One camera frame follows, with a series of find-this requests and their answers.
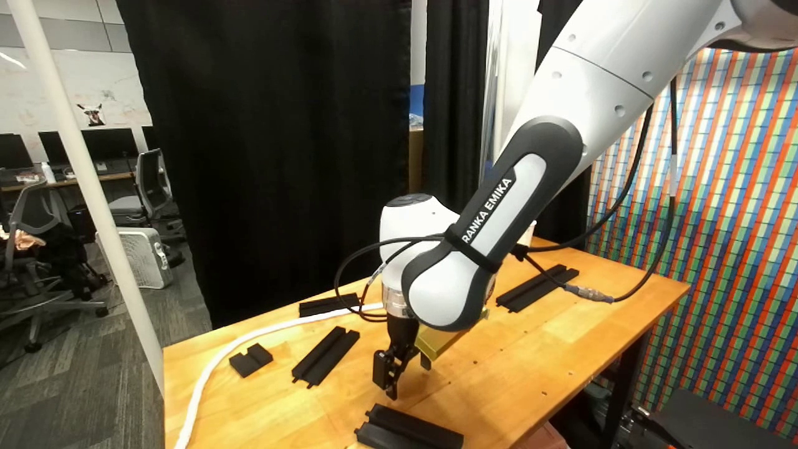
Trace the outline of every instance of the black cable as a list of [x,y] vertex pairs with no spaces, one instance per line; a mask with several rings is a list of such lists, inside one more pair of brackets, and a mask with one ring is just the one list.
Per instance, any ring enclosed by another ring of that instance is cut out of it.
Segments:
[[668,241],[671,241],[671,233],[674,233],[674,222],[677,222],[677,156],[678,156],[678,98],[677,98],[677,80],[671,80],[671,157],[674,157],[674,165],[671,165],[671,192],[668,192],[668,222],[667,222],[667,233],[661,236],[659,241],[659,247],[657,247],[657,256],[643,276],[643,280],[640,280],[637,288],[631,288],[626,295],[621,298],[608,298],[603,293],[596,293],[596,289],[587,289],[587,288],[580,288],[580,284],[565,284],[567,293],[581,298],[581,300],[591,300],[591,302],[608,302],[608,304],[617,304],[617,302],[626,302],[630,298],[635,298],[653,276],[653,271],[659,268],[661,258],[667,256],[667,247],[668,247]]
[[368,313],[361,310],[371,282],[374,282],[378,276],[380,276],[389,263],[395,263],[401,253],[408,253],[409,247],[414,247],[414,244],[420,244],[420,242],[430,242],[430,241],[443,241],[443,236],[381,241],[381,242],[371,242],[371,244],[368,244],[368,247],[355,249],[355,253],[340,266],[340,271],[335,273],[335,284],[333,284],[335,298],[342,298],[342,293],[340,293],[342,277],[345,277],[347,268],[350,268],[355,259],[359,259],[359,258],[365,258],[365,256],[369,256],[369,253],[374,253],[374,249],[380,249],[380,247],[385,247],[385,244],[400,244],[400,242],[405,242],[405,247],[400,247],[400,249],[398,249],[385,266],[380,266],[380,271],[369,277],[365,293],[359,295],[359,308],[357,308],[357,310],[355,310],[355,308],[347,308],[352,314],[359,314],[365,322],[381,322],[385,314],[368,314]]
[[595,222],[587,233],[577,236],[573,241],[570,241],[565,244],[552,244],[552,247],[530,247],[530,253],[557,253],[557,249],[565,249],[565,247],[573,247],[573,244],[595,238],[596,231],[601,231],[618,212],[618,208],[623,206],[623,201],[626,201],[626,194],[630,194],[630,189],[631,189],[631,186],[635,186],[635,179],[640,174],[640,165],[643,160],[643,148],[647,148],[650,125],[652,125],[652,110],[653,110],[653,105],[647,110],[643,130],[641,130],[640,145],[637,145],[637,156],[635,156],[631,169],[626,174],[626,183],[623,183],[617,202],[608,208],[608,212],[598,222]]

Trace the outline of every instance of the white bar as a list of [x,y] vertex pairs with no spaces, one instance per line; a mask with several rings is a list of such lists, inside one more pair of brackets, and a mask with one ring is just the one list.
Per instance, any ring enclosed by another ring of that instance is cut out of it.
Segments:
[[65,143],[72,172],[77,178],[77,187],[87,202],[87,209],[93,216],[93,222],[101,236],[101,244],[108,256],[110,271],[120,284],[125,308],[131,313],[132,327],[141,337],[141,344],[145,349],[147,364],[153,370],[156,384],[162,393],[162,355],[159,342],[153,330],[143,293],[132,277],[122,241],[118,236],[118,227],[113,222],[113,216],[108,209],[108,201],[103,192],[103,186],[98,179],[93,157],[87,153],[87,145],[81,135],[77,117],[71,108],[65,85],[58,76],[44,22],[34,9],[31,0],[9,0],[10,12],[16,19],[16,25],[20,31],[20,39],[26,44],[29,57],[34,71],[41,76],[47,100],[54,103],[56,117],[60,121],[60,140]]

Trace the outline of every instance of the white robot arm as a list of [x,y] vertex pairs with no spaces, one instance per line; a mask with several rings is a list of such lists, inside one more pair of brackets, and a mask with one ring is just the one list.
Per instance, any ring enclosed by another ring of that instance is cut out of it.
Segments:
[[413,317],[466,330],[501,258],[714,44],[798,46],[798,0],[587,0],[526,91],[512,138],[445,242],[401,273]]

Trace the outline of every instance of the floor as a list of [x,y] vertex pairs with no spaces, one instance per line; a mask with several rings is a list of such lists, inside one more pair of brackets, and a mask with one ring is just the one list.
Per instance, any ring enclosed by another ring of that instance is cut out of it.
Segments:
[[[162,344],[209,330],[186,259],[167,289],[143,293]],[[56,317],[44,327],[45,347],[36,355],[20,349],[22,330],[0,333],[0,448],[164,448],[162,400],[125,304],[113,284],[98,298],[108,300],[108,317]]]

